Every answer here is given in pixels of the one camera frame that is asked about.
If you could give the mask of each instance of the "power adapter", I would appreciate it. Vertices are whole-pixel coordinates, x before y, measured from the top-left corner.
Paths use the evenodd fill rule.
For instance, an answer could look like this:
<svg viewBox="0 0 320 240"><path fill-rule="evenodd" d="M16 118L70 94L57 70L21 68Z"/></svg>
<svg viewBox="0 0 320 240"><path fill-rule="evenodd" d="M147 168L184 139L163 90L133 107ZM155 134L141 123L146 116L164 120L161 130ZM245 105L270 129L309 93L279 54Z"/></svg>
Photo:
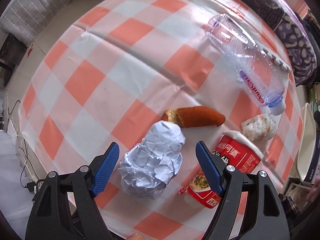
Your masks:
<svg viewBox="0 0 320 240"><path fill-rule="evenodd" d="M35 192L35 185L36 183L34 181L27 183L27 189L31 192L34 193Z"/></svg>

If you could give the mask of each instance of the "human hand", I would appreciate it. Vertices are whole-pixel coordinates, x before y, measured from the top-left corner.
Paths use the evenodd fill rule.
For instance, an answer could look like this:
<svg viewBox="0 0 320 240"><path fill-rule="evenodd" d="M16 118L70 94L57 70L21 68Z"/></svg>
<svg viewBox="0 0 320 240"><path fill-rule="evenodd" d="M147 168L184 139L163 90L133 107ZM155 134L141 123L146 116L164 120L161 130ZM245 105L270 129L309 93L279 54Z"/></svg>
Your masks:
<svg viewBox="0 0 320 240"><path fill-rule="evenodd" d="M142 235L135 233L129 236L126 240L146 240Z"/></svg>
<svg viewBox="0 0 320 240"><path fill-rule="evenodd" d="M307 201L314 201L320 193L320 176L315 179L315 184L313 185L310 193L307 196Z"/></svg>

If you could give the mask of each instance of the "clear plastic bottle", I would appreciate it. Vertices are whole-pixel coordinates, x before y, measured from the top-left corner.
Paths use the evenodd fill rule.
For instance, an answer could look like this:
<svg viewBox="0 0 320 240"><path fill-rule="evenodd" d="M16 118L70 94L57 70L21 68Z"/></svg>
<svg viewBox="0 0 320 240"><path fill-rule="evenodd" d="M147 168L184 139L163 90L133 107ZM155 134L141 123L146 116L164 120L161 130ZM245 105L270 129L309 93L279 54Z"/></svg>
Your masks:
<svg viewBox="0 0 320 240"><path fill-rule="evenodd" d="M210 19L206 35L228 60L235 64L239 77L252 92L250 95L271 114L280 115L285 110L284 86L275 66L252 37L227 14Z"/></svg>

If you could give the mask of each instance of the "tile floor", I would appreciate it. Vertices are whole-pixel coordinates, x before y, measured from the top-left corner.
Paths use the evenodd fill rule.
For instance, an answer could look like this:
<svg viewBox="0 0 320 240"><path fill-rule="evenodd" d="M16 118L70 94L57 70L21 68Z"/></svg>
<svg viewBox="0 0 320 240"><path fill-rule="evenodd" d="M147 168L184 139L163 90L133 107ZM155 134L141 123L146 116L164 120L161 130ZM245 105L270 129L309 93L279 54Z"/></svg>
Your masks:
<svg viewBox="0 0 320 240"><path fill-rule="evenodd" d="M26 92L26 89L31 81L31 78L35 71L37 70L39 64L44 59L45 55L49 52L50 48L58 40L58 38L66 31L66 29L75 22L84 13L89 11L92 7L99 4L103 0L76 0L67 7L63 8L58 15L50 22L47 27L40 33L35 42L33 43L32 52L27 57L24 56L20 65L16 67L14 74L7 86L7 96L8 96L8 106L11 111L15 102L19 99L21 100ZM308 94L306 88L299 86L297 88L297 94L300 102L300 106L303 107L308 101ZM10 116L13 121L14 127L18 133L21 135L19 130L19 120L18 120L18 107L16 107ZM7 112L5 111L4 120L7 120ZM18 138L18 145L24 147L24 143L21 137ZM42 165L39 163L37 157L33 153L32 149L28 147L28 156L36 171L36 174L40 179L46 177L46 172Z"/></svg>

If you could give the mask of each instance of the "silver bolt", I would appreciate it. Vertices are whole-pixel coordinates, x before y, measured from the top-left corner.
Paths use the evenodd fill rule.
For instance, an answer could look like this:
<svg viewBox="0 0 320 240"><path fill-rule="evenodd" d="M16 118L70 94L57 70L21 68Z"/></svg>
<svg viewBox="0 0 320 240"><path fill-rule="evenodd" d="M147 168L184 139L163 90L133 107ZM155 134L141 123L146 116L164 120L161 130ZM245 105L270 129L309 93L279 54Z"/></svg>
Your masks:
<svg viewBox="0 0 320 240"><path fill-rule="evenodd" d="M259 174L261 177L264 177L264 178L268 175L265 171L260 171Z"/></svg>
<svg viewBox="0 0 320 240"><path fill-rule="evenodd" d="M50 171L48 174L49 178L54 178L56 176L56 172L55 171Z"/></svg>
<svg viewBox="0 0 320 240"><path fill-rule="evenodd" d="M81 172L87 172L88 170L89 170L89 167L86 165L80 167Z"/></svg>
<svg viewBox="0 0 320 240"><path fill-rule="evenodd" d="M232 166L232 165L228 165L227 166L227 170L230 171L230 172L233 172L233 171L236 170L236 168L234 166Z"/></svg>

